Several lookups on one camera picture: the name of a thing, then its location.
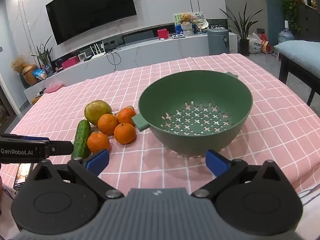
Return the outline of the hanging green vine plant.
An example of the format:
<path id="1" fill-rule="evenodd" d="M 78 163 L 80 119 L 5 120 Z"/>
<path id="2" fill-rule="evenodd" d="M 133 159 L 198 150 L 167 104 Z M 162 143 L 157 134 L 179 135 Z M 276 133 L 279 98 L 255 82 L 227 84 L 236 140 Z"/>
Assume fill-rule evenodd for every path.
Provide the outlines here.
<path id="1" fill-rule="evenodd" d="M 282 9 L 284 20 L 289 23 L 289 29 L 293 34 L 299 34 L 301 31 L 298 23 L 298 7 L 302 0 L 280 0 L 282 2 Z"/>

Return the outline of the green colander bowl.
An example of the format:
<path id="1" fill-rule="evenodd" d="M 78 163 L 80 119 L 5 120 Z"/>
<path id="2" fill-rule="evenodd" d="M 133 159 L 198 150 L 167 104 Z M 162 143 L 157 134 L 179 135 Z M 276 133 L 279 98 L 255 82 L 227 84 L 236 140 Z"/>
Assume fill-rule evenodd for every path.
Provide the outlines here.
<path id="1" fill-rule="evenodd" d="M 240 133 L 253 106 L 249 88 L 232 73 L 191 70 L 149 85 L 132 120 L 164 147 L 187 157 L 219 152 Z"/>

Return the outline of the potted long-leaf plant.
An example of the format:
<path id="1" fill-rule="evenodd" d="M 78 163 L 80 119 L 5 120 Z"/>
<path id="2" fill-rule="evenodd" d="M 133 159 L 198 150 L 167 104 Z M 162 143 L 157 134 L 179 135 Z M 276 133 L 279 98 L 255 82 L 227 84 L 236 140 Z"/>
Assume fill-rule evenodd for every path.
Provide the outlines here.
<path id="1" fill-rule="evenodd" d="M 249 55 L 249 30 L 250 28 L 258 23 L 258 20 L 253 20 L 253 17 L 258 15 L 263 11 L 263 9 L 258 10 L 252 15 L 247 15 L 247 3 L 245 3 L 242 14 L 238 12 L 238 16 L 227 7 L 225 10 L 219 9 L 229 20 L 231 20 L 232 25 L 229 27 L 233 28 L 240 37 L 240 54 L 244 56 Z"/>

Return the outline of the orange mandarin back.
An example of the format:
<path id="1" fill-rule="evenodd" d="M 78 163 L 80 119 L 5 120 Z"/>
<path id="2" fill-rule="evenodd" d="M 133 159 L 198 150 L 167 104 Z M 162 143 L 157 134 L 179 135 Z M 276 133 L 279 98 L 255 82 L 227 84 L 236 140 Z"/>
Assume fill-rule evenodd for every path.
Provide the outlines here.
<path id="1" fill-rule="evenodd" d="M 135 123 L 132 120 L 135 115 L 136 112 L 133 109 L 126 107 L 117 113 L 117 119 L 120 124 L 128 123 L 135 126 Z"/>

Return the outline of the golden gourd vase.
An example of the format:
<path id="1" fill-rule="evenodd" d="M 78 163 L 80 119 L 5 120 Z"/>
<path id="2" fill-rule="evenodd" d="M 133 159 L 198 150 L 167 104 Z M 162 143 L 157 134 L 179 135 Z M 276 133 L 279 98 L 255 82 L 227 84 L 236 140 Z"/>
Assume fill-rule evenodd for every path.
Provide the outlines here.
<path id="1" fill-rule="evenodd" d="M 37 65 L 35 64 L 29 64 L 29 65 L 26 65 L 24 68 L 23 68 L 23 71 L 22 71 L 22 75 L 26 81 L 26 83 L 28 83 L 30 86 L 33 86 L 35 84 L 38 83 L 38 79 L 33 75 L 33 72 L 35 70 L 37 70 L 38 67 Z"/>

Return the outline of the grey cylindrical trash bin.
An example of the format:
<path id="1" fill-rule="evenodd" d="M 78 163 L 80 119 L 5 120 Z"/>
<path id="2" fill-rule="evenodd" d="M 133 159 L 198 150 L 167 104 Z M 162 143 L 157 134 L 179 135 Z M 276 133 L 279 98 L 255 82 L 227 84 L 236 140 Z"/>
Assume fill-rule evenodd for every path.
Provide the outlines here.
<path id="1" fill-rule="evenodd" d="M 229 31 L 225 28 L 207 30 L 209 55 L 229 53 Z"/>

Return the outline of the pink checkered tablecloth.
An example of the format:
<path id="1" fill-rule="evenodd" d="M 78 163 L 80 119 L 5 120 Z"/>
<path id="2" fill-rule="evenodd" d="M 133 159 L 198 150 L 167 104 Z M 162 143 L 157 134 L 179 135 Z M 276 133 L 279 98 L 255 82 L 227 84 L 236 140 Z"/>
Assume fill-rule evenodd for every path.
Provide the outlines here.
<path id="1" fill-rule="evenodd" d="M 253 108 L 239 135 L 221 153 L 249 164 L 276 161 L 298 191 L 319 182 L 319 117 L 289 87 L 239 54 L 186 58 L 117 71 L 44 95 L 12 132 L 72 141 L 85 106 L 96 99 L 117 112 L 137 106 L 144 89 L 161 77 L 186 70 L 230 72 L 251 90 Z M 166 148 L 150 130 L 129 145 L 111 140 L 108 167 L 100 178 L 122 193 L 132 188 L 184 187 L 193 192 L 213 179 L 202 158 Z"/>

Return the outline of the blue water jug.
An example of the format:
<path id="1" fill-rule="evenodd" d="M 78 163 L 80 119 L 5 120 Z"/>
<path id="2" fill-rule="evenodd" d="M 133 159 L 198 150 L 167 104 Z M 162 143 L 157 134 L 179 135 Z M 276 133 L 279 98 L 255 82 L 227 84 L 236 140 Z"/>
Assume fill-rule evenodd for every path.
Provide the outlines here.
<path id="1" fill-rule="evenodd" d="M 295 37 L 289 30 L 289 22 L 284 21 L 284 29 L 278 34 L 278 43 L 294 40 Z"/>

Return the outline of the black wall television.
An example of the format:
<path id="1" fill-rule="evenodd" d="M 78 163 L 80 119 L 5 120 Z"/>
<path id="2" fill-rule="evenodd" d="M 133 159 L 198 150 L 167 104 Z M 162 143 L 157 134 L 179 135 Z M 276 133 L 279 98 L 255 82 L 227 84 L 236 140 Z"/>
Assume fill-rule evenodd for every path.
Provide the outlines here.
<path id="1" fill-rule="evenodd" d="M 53 0 L 46 10 L 58 45 L 101 25 L 137 14 L 133 0 Z"/>

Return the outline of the teddy bear gift box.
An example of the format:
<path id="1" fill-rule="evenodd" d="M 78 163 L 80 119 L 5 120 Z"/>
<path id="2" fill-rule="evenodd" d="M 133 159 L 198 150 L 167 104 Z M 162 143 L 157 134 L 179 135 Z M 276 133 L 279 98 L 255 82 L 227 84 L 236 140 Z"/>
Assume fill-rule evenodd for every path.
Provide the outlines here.
<path id="1" fill-rule="evenodd" d="M 208 29 L 209 23 L 203 12 L 191 12 L 174 15 L 175 32 L 177 35 L 192 36 Z"/>

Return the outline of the white wifi router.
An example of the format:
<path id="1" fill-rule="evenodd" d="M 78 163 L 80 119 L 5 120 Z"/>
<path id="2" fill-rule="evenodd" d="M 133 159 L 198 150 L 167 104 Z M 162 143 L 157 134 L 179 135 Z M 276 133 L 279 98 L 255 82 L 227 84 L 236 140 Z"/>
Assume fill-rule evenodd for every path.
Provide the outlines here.
<path id="1" fill-rule="evenodd" d="M 97 59 L 99 57 L 105 56 L 106 51 L 105 51 L 105 46 L 104 42 L 100 43 L 95 43 L 92 46 L 90 46 L 91 53 L 87 53 L 84 61 L 89 61 L 92 59 Z"/>

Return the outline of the pink tissue box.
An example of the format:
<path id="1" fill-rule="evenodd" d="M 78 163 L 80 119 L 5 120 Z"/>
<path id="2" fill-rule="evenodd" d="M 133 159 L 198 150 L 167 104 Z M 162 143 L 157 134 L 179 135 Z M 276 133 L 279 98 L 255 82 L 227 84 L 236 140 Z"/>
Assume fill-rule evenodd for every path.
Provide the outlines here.
<path id="1" fill-rule="evenodd" d="M 63 69 L 66 69 L 66 68 L 69 68 L 69 67 L 71 67 L 73 65 L 76 65 L 79 62 L 80 62 L 80 60 L 79 60 L 78 56 L 74 56 L 74 57 L 71 57 L 71 58 L 67 59 L 63 63 L 61 63 L 61 67 Z"/>

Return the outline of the blue cushioned bench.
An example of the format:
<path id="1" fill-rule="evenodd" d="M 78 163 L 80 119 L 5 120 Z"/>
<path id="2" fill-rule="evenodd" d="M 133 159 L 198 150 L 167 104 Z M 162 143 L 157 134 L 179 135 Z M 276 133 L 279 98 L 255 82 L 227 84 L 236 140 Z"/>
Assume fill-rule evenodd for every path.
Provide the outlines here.
<path id="1" fill-rule="evenodd" d="M 275 50 L 282 56 L 279 80 L 287 82 L 289 74 L 311 88 L 307 105 L 311 105 L 315 94 L 319 94 L 319 43 L 303 40 L 285 41 L 276 45 Z"/>

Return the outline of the smartphone on table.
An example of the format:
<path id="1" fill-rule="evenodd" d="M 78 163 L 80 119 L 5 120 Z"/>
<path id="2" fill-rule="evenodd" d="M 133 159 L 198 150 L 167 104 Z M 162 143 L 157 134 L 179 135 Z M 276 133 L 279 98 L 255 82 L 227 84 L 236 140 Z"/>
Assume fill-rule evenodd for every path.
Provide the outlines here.
<path id="1" fill-rule="evenodd" d="M 32 163 L 22 163 L 18 166 L 13 189 L 18 191 L 25 184 L 25 181 L 33 170 L 33 166 Z"/>

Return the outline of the orange mandarin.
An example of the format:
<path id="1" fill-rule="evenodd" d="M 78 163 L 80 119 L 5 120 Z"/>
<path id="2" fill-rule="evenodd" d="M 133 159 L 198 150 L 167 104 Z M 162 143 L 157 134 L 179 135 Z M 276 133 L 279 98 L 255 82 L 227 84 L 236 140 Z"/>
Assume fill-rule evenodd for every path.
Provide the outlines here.
<path id="1" fill-rule="evenodd" d="M 92 153 L 102 150 L 110 150 L 111 144 L 107 135 L 101 132 L 93 132 L 87 139 L 87 147 Z"/>
<path id="2" fill-rule="evenodd" d="M 135 128 L 131 124 L 122 123 L 114 129 L 114 137 L 117 142 L 126 145 L 132 143 L 137 135 Z"/>
<path id="3" fill-rule="evenodd" d="M 135 115 L 136 112 L 133 109 L 126 107 L 117 113 L 117 119 L 120 124 L 128 123 L 135 126 L 135 123 L 132 120 Z"/>
<path id="4" fill-rule="evenodd" d="M 115 115 L 104 114 L 99 118 L 97 127 L 105 135 L 113 135 L 118 124 L 118 119 Z"/>

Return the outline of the green cucumber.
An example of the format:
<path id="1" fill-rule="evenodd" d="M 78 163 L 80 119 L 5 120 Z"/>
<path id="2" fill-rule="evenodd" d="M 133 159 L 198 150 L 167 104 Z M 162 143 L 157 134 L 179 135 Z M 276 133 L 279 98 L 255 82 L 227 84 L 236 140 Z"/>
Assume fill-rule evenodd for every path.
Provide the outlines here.
<path id="1" fill-rule="evenodd" d="M 75 139 L 73 142 L 74 150 L 71 155 L 71 159 L 82 158 L 86 159 L 91 154 L 87 146 L 87 140 L 91 135 L 91 126 L 87 120 L 81 120 L 78 123 Z"/>

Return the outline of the red box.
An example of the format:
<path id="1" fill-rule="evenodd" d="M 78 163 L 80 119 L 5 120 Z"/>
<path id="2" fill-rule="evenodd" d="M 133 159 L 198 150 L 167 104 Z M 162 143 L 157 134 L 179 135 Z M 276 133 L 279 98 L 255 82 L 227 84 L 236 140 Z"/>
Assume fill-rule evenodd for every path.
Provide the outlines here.
<path id="1" fill-rule="evenodd" d="M 158 38 L 159 39 L 168 39 L 169 38 L 169 31 L 165 28 L 157 30 Z"/>

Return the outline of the yellow-green pear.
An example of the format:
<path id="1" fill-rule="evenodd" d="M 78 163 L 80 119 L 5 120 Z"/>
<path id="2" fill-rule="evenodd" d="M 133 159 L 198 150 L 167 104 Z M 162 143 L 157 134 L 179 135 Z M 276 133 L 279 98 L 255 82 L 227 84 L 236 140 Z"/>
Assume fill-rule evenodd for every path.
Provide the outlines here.
<path id="1" fill-rule="evenodd" d="M 103 100 L 95 100 L 86 105 L 84 115 L 87 121 L 97 125 L 98 120 L 104 114 L 111 114 L 111 106 Z"/>

